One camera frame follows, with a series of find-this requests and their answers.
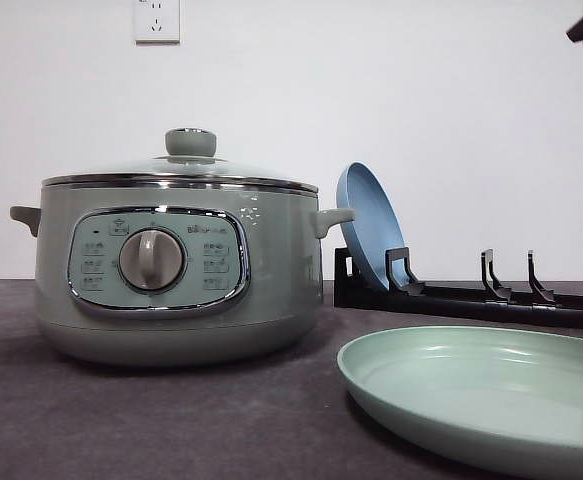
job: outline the black dish rack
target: black dish rack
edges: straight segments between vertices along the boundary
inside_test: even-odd
[[[491,249],[480,255],[480,288],[434,286],[419,281],[411,271],[409,249],[404,247],[386,251],[389,291],[380,292],[369,288],[353,259],[351,271],[347,272],[350,257],[347,248],[335,250],[336,307],[583,328],[583,295],[558,294],[544,288],[535,276],[532,250],[527,257],[530,291],[517,291],[502,285],[494,272]],[[394,262],[400,260],[409,277],[405,285],[398,284],[393,276]]]

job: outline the electrical socket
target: electrical socket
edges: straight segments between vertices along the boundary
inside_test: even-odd
[[[134,0],[136,43],[180,43],[180,0]]]

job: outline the plate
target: plate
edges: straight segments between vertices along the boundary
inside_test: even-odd
[[[338,208],[355,209],[355,220],[340,224],[347,248],[360,274],[374,290],[389,290],[384,255],[390,248],[404,247],[400,224],[382,186],[371,170],[361,163],[349,165],[338,181]],[[393,276],[409,283],[401,262]]]
[[[356,402],[394,433],[509,475],[583,478],[583,340],[480,327],[414,327],[346,344]]]

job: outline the rotary knob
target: rotary knob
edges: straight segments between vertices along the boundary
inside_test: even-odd
[[[171,285],[184,267],[180,243],[162,230],[134,233],[120,251],[120,272],[141,290],[162,290]]]

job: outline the glass lid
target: glass lid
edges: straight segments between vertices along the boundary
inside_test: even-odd
[[[259,167],[227,162],[215,158],[216,136],[198,128],[179,128],[165,135],[168,155],[114,170],[90,171],[47,178],[43,186],[72,185],[79,188],[103,184],[102,187],[133,186],[146,182],[210,183],[255,185],[269,189],[300,190],[317,193],[317,187],[295,180],[281,179],[274,172]]]

